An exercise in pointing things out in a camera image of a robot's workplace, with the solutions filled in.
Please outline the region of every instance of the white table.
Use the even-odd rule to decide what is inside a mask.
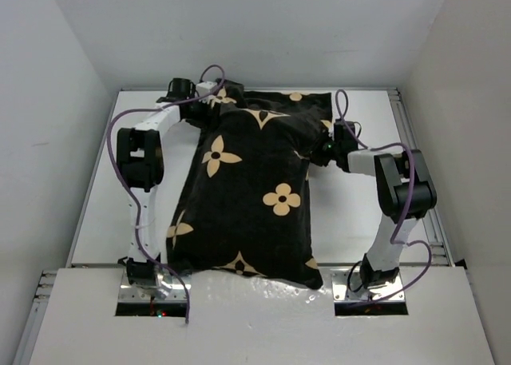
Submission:
[[[402,268],[405,282],[420,268]],[[115,317],[121,269],[62,269],[31,365],[492,365],[462,268],[431,268],[409,315],[335,317],[319,292],[206,271],[192,276],[190,324]]]
[[[312,89],[308,92],[333,91]],[[164,94],[161,91],[120,92],[113,115],[131,108],[153,108],[156,99]],[[347,117],[362,123],[362,139],[368,145],[399,140],[387,91],[349,90],[348,95]],[[343,96],[339,98],[344,106]],[[123,118],[117,123],[114,135],[120,127],[134,126],[144,116],[147,115]],[[198,137],[198,129],[180,123],[163,140],[165,174],[158,189],[156,212],[156,230],[161,236],[162,250]],[[344,173],[333,162],[327,168],[311,166],[310,178],[312,247],[317,261],[340,264],[361,260],[376,236],[381,217],[374,178]],[[126,256],[131,236],[127,198],[103,148],[75,236],[71,264],[115,264]],[[410,240],[427,241],[422,222],[413,230]],[[409,248],[402,254],[402,263],[426,260],[426,250],[422,247]]]

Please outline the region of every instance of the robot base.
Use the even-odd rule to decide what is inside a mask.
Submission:
[[[190,277],[182,277],[190,290]],[[115,315],[139,315],[149,317],[184,317],[186,297],[183,285],[168,273],[156,272],[156,286],[141,287],[131,285],[124,271],[117,297]]]
[[[399,292],[388,300],[378,301],[399,289],[402,289],[401,276],[398,275],[393,283],[380,287],[353,292],[348,289],[347,279],[351,267],[338,267],[331,270],[332,294],[334,296],[335,315],[407,315],[405,292]],[[357,290],[362,284],[359,269],[356,268],[351,276],[350,288]]]

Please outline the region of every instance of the gray wall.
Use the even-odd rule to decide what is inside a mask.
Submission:
[[[443,221],[511,363],[511,0],[446,0],[405,88]]]
[[[112,100],[54,0],[0,0],[0,364],[65,263]]]
[[[197,79],[213,62],[252,86],[395,86],[443,0],[56,1],[120,88]]]

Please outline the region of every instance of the black cloth with floral pattern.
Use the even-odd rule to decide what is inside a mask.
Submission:
[[[311,250],[308,157],[331,126],[331,95],[244,91],[210,105],[172,226],[169,265],[323,285]]]

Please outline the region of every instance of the white wall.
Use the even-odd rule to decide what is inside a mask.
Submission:
[[[216,62],[246,85],[395,86],[443,0],[56,0],[111,86]]]
[[[498,363],[511,363],[511,0],[446,0],[404,90]]]
[[[0,364],[65,264],[112,99],[54,0],[0,0]]]

